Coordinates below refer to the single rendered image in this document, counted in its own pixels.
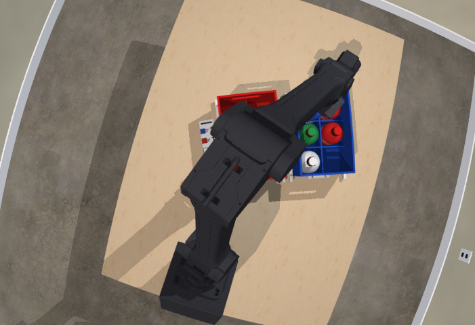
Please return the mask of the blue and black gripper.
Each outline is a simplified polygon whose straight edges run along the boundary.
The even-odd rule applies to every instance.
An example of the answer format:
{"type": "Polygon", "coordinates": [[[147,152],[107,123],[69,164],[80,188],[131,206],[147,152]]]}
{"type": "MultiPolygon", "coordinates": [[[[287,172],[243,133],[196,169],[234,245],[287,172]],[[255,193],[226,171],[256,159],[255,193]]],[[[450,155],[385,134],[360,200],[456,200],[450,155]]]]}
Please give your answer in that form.
{"type": "Polygon", "coordinates": [[[338,110],[339,108],[343,105],[344,100],[341,98],[338,102],[333,104],[333,102],[327,102],[319,111],[318,113],[324,117],[327,116],[328,118],[331,118],[338,110]],[[332,104],[332,105],[331,105],[332,104]]]}

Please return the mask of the blue plastic crate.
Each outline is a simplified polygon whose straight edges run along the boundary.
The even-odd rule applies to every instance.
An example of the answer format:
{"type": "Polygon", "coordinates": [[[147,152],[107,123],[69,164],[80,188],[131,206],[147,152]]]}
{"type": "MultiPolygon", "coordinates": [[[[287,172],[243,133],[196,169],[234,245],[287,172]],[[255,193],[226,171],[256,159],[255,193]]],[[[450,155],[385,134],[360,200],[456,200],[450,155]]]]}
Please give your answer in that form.
{"type": "Polygon", "coordinates": [[[338,123],[343,131],[343,137],[340,142],[326,146],[322,144],[321,139],[321,126],[330,123],[326,121],[320,121],[320,117],[315,120],[314,124],[319,132],[318,139],[315,143],[306,147],[304,151],[313,151],[318,154],[320,159],[319,168],[313,173],[302,173],[302,157],[300,157],[296,166],[293,168],[293,174],[299,177],[303,176],[315,176],[315,175],[337,175],[337,174],[349,174],[355,169],[355,157],[354,157],[354,137],[352,128],[352,113],[350,105],[350,93],[348,92],[345,97],[342,97],[345,103],[341,106],[341,112],[336,118],[329,120],[330,122],[338,123]],[[339,147],[322,149],[322,147],[339,147]],[[318,149],[311,149],[318,148],[318,149]],[[337,173],[326,173],[334,171],[348,171],[337,173]]]}

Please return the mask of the red bottle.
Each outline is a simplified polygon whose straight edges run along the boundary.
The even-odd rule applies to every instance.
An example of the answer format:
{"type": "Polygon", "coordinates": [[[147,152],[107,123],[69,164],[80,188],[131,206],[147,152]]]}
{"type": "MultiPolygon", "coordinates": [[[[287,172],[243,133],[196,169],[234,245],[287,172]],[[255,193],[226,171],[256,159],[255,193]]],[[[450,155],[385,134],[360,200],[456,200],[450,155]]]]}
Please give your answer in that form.
{"type": "Polygon", "coordinates": [[[324,121],[332,120],[332,119],[336,118],[336,117],[340,114],[340,112],[341,112],[341,107],[340,107],[340,109],[335,113],[335,115],[333,115],[331,118],[328,118],[327,116],[325,116],[325,117],[320,116],[320,120],[324,120],[324,121]]]}
{"type": "Polygon", "coordinates": [[[343,134],[343,129],[338,123],[327,123],[321,127],[322,144],[326,146],[336,144],[342,139],[343,134]]]}

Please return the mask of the red crate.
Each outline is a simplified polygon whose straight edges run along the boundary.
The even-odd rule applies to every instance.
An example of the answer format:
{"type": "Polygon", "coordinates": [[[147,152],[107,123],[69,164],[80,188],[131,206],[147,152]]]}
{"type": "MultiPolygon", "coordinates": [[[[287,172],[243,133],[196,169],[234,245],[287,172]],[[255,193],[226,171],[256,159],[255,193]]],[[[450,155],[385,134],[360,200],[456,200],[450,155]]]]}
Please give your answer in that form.
{"type": "Polygon", "coordinates": [[[229,109],[233,105],[240,101],[244,101],[253,108],[257,108],[262,105],[268,105],[277,101],[276,90],[271,91],[257,91],[251,93],[239,93],[232,95],[217,96],[218,100],[218,112],[219,115],[225,110],[229,109]],[[220,104],[219,104],[220,103],[220,104]],[[221,113],[220,113],[221,110],[221,113]]]}

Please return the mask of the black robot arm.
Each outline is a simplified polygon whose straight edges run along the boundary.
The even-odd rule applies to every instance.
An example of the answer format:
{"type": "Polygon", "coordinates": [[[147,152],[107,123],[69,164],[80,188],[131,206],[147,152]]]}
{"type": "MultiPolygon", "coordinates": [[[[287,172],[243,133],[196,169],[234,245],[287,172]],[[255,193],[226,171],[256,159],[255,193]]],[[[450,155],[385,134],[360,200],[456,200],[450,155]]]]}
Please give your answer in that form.
{"type": "Polygon", "coordinates": [[[294,168],[307,147],[295,134],[327,102],[346,96],[360,67],[358,56],[343,51],[337,61],[320,59],[314,75],[279,100],[256,109],[240,101],[218,116],[215,139],[180,186],[196,230],[185,241],[174,287],[219,299],[239,258],[229,245],[236,218],[269,177],[280,183],[294,168]]]}

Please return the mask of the white paper pick list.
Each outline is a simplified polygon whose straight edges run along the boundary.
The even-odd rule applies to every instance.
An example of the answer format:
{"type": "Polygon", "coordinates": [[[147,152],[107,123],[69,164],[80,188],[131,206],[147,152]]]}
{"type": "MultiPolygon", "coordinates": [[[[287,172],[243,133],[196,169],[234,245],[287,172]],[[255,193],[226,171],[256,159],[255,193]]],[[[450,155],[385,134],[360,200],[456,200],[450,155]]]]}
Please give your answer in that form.
{"type": "Polygon", "coordinates": [[[212,135],[210,135],[211,127],[214,124],[213,119],[206,120],[206,121],[199,121],[199,127],[201,132],[201,139],[203,144],[203,152],[208,149],[209,145],[215,139],[212,135]]]}

